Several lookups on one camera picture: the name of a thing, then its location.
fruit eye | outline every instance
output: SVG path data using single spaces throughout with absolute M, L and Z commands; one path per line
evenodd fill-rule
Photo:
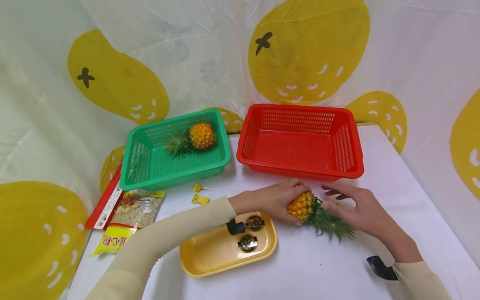
M 270 48 L 270 43 L 268 42 L 268 39 L 273 36 L 273 33 L 271 31 L 267 32 L 264 37 L 258 38 L 255 43 L 258 44 L 257 51 L 255 52 L 255 56 L 260 53 L 260 50 L 262 50 L 263 47 L 265 48 Z

plastic basket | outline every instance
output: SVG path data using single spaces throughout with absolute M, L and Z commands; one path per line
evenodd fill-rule
M 237 159 L 254 171 L 320 181 L 364 171 L 357 126 L 344 108 L 252 105 Z
M 186 131 L 192 125 L 212 125 L 213 147 L 177 156 L 164 152 L 172 132 Z M 221 174 L 231 159 L 227 131 L 218 109 L 155 122 L 133 129 L 123 156 L 120 187 L 125 191 L 156 191 L 169 186 Z

plastic bag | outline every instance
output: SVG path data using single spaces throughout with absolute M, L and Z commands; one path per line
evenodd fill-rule
M 126 192 L 92 256 L 117 253 L 132 234 L 155 222 L 156 213 L 164 195 L 164 191 L 148 196 Z

pineapple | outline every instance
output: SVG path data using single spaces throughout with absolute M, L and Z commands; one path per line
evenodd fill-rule
M 181 154 L 194 150 L 205 150 L 215 143 L 212 126 L 207 123 L 197 123 L 185 132 L 172 133 L 168 138 L 165 151 L 168 154 Z
M 339 242 L 345 238 L 353 238 L 356 229 L 339 217 L 326 212 L 320 206 L 322 203 L 311 192 L 306 192 L 290 202 L 287 211 L 302 225 L 313 226 L 317 235 L 323 235 L 326 232 L 330 239 L 336 235 Z

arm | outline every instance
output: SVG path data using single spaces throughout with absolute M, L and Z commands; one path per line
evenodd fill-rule
M 440 281 L 424 262 L 415 241 L 383 209 L 373 193 L 341 183 L 324 183 L 328 196 L 340 194 L 337 199 L 352 198 L 355 209 L 347 210 L 332 203 L 322 207 L 363 232 L 378 238 L 395 259 L 393 267 L 398 279 L 414 300 L 449 300 L 450 296 Z
M 262 211 L 270 216 L 300 225 L 287 213 L 287 205 L 309 191 L 298 179 L 247 191 L 227 199 L 212 201 L 155 222 L 137 231 L 116 254 L 87 300 L 139 300 L 153 266 L 163 255 L 184 241 L 218 228 L 237 215 Z
M 229 201 L 224 197 L 137 231 L 116 254 L 87 299 L 141 299 L 158 259 L 185 240 L 220 227 L 249 208 L 254 207 L 239 198 Z
M 420 255 L 415 241 L 397 226 L 391 238 L 380 239 L 395 259 L 393 270 L 414 300 L 450 300 L 450 295 Z

